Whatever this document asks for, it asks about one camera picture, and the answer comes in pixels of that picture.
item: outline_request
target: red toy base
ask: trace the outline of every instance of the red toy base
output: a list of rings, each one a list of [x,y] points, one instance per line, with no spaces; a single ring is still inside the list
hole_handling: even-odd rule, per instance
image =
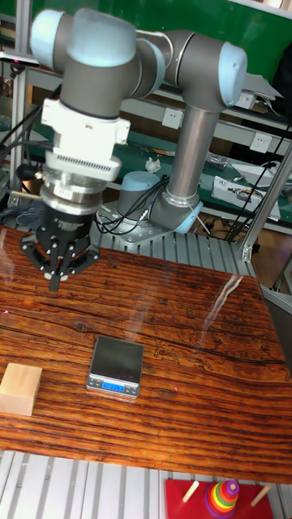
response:
[[[214,519],[204,503],[205,489],[211,483],[201,482],[187,503],[183,503],[183,497],[191,484],[192,481],[179,479],[165,481],[167,519]],[[252,500],[262,488],[260,485],[240,485],[238,502],[232,519],[273,519],[267,495],[255,507],[251,506]]]

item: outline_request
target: gray metal floor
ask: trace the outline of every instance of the gray metal floor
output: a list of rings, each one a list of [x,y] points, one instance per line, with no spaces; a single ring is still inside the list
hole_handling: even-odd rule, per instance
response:
[[[171,233],[162,238],[149,240],[143,245],[124,246],[110,234],[100,235],[94,227],[91,236],[92,241],[99,247],[177,261],[221,272],[255,276],[252,265],[240,259],[237,243],[228,243],[198,234]]]
[[[197,474],[0,452],[1,519],[166,519],[168,478],[217,482]],[[239,484],[254,484],[239,480]],[[292,517],[292,486],[272,485],[274,519]]]

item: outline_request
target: black cable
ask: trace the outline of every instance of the black cable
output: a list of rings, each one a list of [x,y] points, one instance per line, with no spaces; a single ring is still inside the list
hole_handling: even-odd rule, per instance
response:
[[[22,121],[19,121],[18,124],[16,124],[14,126],[14,128],[12,128],[7,133],[7,135],[5,135],[5,137],[3,137],[2,141],[0,142],[0,144],[5,144],[5,142],[8,141],[8,139],[15,133],[15,131],[17,131],[27,120],[29,120],[31,116],[33,116],[36,112],[38,112],[38,110],[40,110],[40,106],[36,106],[31,112],[29,112],[29,114],[26,115],[22,119]]]
[[[31,131],[32,131],[32,127],[30,127],[26,133],[25,133],[25,140],[28,140],[30,139],[30,135],[31,135]],[[30,156],[30,152],[29,152],[29,146],[27,144],[25,144],[25,155],[26,155],[26,159],[28,161],[28,163],[31,165],[32,164],[32,159],[31,159],[31,156]]]
[[[138,220],[135,224],[135,226],[124,232],[124,233],[114,233],[113,231],[115,231],[118,226],[127,218],[129,217],[133,212],[135,211],[138,211],[139,209],[142,209],[143,206],[145,205],[148,197],[153,193],[154,194],[154,197],[152,199],[152,201],[150,202],[150,205],[152,206],[155,199],[156,199],[156,195],[158,196],[159,192],[161,191],[161,189],[168,183],[169,181],[169,178],[166,177],[166,176],[163,176],[162,179],[157,182],[154,186],[152,186],[150,189],[148,189],[148,191],[146,193],[143,193],[133,204],[132,206],[127,210],[127,212],[123,215],[123,216],[120,216],[119,218],[116,218],[115,220],[110,220],[108,217],[105,217],[107,220],[109,220],[109,222],[101,222],[99,223],[97,221],[97,219],[95,219],[94,221],[96,222],[97,224],[97,228],[98,230],[100,231],[101,234],[112,234],[113,236],[122,236],[123,234],[128,234],[130,233],[132,230],[134,230],[138,224],[140,223],[140,221]],[[107,227],[107,225],[112,225],[112,224],[115,224],[114,227],[111,227],[110,229]]]
[[[289,129],[290,129],[290,125],[288,125],[287,128],[285,129],[285,131],[284,131],[284,133],[283,133],[281,139],[280,139],[279,142],[278,142],[278,145],[277,145],[277,147],[276,147],[274,153],[273,153],[272,156],[271,156],[271,159],[268,161],[268,164],[269,164],[270,162],[273,162],[274,157],[277,155],[277,151],[278,151],[278,149],[280,148],[280,146],[281,146],[281,144],[282,144],[284,138],[286,137],[286,135],[287,135],[288,132],[289,132]],[[239,233],[242,231],[243,227],[248,223],[248,221],[249,221],[251,218],[253,218],[253,217],[255,216],[256,211],[257,211],[258,207],[261,205],[261,203],[262,203],[263,200],[261,200],[261,201],[258,203],[258,205],[256,206],[255,210],[251,213],[251,215],[249,215],[249,216],[247,217],[247,219],[243,222],[243,224],[239,226],[239,229],[237,229],[236,235],[234,235],[235,226],[237,225],[239,218],[242,216],[242,214],[243,214],[243,212],[244,212],[244,209],[246,208],[247,204],[249,203],[249,201],[250,201],[250,199],[251,199],[251,196],[252,196],[253,193],[255,192],[255,190],[256,190],[258,184],[260,183],[260,180],[262,179],[262,177],[264,176],[266,170],[268,169],[268,164],[264,167],[263,172],[261,173],[261,175],[260,175],[259,178],[257,179],[255,185],[251,188],[251,192],[249,193],[249,195],[248,195],[248,197],[247,197],[247,199],[246,199],[246,201],[245,201],[243,207],[241,208],[241,211],[240,211],[239,214],[237,215],[236,220],[234,220],[234,223],[233,223],[232,226],[230,227],[230,230],[228,231],[227,235],[225,236],[225,238],[224,238],[225,240],[228,239],[228,241],[231,242],[232,239],[234,239],[234,238],[237,236],[237,234],[239,234]]]
[[[14,141],[0,152],[0,161],[5,159],[5,157],[10,153],[11,149],[15,148],[16,146],[22,146],[23,144],[25,144],[26,146],[37,146],[38,148],[43,149],[52,148],[52,144],[49,143],[47,140],[22,140],[21,142]]]
[[[110,221],[110,224],[116,223],[117,225],[115,227],[109,229],[109,231],[115,230],[122,223],[122,221],[125,220],[125,218],[129,217],[133,212],[138,211],[139,209],[143,209],[144,205],[146,204],[147,198],[152,193],[155,193],[157,191],[157,188],[160,188],[161,186],[164,186],[168,181],[169,181],[168,178],[163,177],[159,182],[157,182],[154,186],[152,186],[150,189],[148,189],[148,191],[146,193],[143,193],[131,205],[131,207],[127,210],[127,212],[124,215],[120,216],[119,218],[116,218],[115,220]]]
[[[60,92],[61,92],[61,88],[62,88],[62,84],[59,84],[57,86],[57,88],[55,88],[55,90],[49,95],[49,99],[53,99],[54,97],[57,97]],[[35,108],[29,112],[29,114],[27,114],[21,121],[18,122],[18,124],[16,124],[8,133],[7,135],[5,135],[5,137],[3,137],[2,141],[0,142],[0,146],[2,144],[5,144],[6,141],[8,141],[8,139],[22,126],[24,125],[30,118],[33,118],[30,123],[27,125],[26,127],[26,130],[29,129],[32,124],[34,123],[34,121],[36,120],[38,114],[41,112],[42,110],[42,106],[35,106]]]
[[[29,195],[32,194],[32,192],[25,186],[25,184],[22,182],[22,188],[25,190],[26,193],[29,193]]]

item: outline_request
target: wooden cube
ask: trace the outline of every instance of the wooden cube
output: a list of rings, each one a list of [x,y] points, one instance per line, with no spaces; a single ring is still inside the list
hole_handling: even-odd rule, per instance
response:
[[[0,412],[32,416],[41,371],[40,367],[10,362],[0,384]]]

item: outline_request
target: wooden table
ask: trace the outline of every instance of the wooden table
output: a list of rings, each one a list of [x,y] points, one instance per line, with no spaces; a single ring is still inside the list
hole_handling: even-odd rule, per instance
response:
[[[0,228],[0,376],[43,373],[0,448],[292,483],[292,384],[254,278],[104,249],[50,293],[19,238]],[[136,401],[86,389],[99,335],[144,345]]]

